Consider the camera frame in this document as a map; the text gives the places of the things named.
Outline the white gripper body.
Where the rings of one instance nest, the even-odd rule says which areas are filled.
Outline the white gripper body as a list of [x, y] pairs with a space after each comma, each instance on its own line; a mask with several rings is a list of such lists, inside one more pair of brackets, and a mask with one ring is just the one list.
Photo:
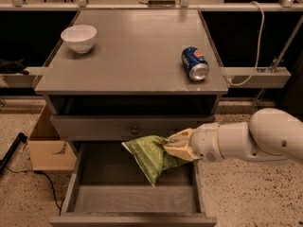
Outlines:
[[190, 146], [205, 163], [221, 162], [223, 160], [219, 148], [218, 123], [203, 124], [190, 136]]

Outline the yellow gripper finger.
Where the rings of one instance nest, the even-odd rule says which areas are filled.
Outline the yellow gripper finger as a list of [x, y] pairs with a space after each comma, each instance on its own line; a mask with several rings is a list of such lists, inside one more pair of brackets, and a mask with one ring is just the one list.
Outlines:
[[185, 146], [189, 143], [193, 129], [185, 129], [171, 135], [168, 139], [168, 146]]
[[185, 145], [183, 147], [164, 146], [164, 149], [169, 155], [185, 161], [191, 162], [200, 159], [200, 156], [189, 145]]

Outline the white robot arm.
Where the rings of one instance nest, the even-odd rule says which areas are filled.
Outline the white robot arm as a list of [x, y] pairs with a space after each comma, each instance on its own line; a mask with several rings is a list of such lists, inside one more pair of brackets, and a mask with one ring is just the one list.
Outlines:
[[261, 164], [303, 163], [303, 122], [274, 108], [255, 112], [249, 122], [203, 124], [172, 135], [165, 151], [186, 161], [217, 163], [241, 159]]

